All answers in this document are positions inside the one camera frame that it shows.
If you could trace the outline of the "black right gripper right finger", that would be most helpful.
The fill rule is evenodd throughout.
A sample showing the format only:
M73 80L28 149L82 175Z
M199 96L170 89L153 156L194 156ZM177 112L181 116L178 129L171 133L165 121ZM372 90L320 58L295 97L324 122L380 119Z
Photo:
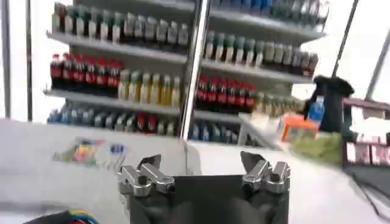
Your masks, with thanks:
M284 161L274 166L259 154L240 152L241 162L246 170L242 185L250 193L262 189L273 194L283 194L290 189L290 166Z

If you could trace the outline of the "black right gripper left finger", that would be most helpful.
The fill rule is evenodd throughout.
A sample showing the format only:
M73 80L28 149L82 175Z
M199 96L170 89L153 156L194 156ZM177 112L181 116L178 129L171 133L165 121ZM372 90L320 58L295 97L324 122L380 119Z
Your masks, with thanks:
M152 189L165 195L175 193L175 179L160 171L161 154L145 157L133 167L121 166L117 172L119 192L123 195L148 197Z

